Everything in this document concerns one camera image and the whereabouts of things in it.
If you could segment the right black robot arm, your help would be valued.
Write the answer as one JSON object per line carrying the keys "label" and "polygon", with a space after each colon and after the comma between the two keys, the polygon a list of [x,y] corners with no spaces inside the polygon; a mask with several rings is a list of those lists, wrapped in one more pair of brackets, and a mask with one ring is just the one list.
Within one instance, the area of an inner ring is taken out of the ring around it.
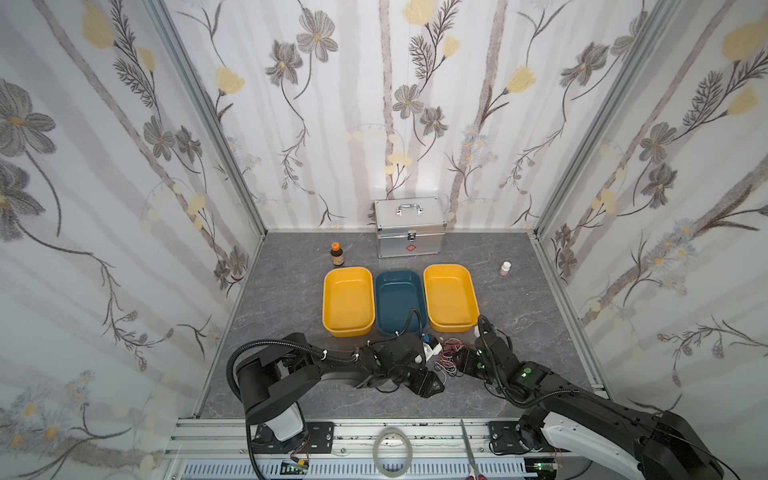
{"label": "right black robot arm", "polygon": [[521,410],[514,453],[567,450],[628,479],[722,479],[728,467],[680,415],[622,406],[522,361],[509,339],[479,316],[467,350],[469,375]]}

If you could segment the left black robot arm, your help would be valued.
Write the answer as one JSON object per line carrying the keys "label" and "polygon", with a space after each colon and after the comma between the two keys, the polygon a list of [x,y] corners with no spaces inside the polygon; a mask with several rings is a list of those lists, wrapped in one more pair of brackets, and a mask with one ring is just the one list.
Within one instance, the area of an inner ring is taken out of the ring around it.
{"label": "left black robot arm", "polygon": [[410,329],[421,320],[412,308],[395,334],[351,352],[312,345],[301,333],[239,346],[227,359],[225,376],[243,406],[246,432],[265,425],[277,441],[293,441],[306,431],[299,399],[323,381],[355,389],[379,389],[392,382],[421,398],[442,393],[444,382],[427,367],[421,332]]}

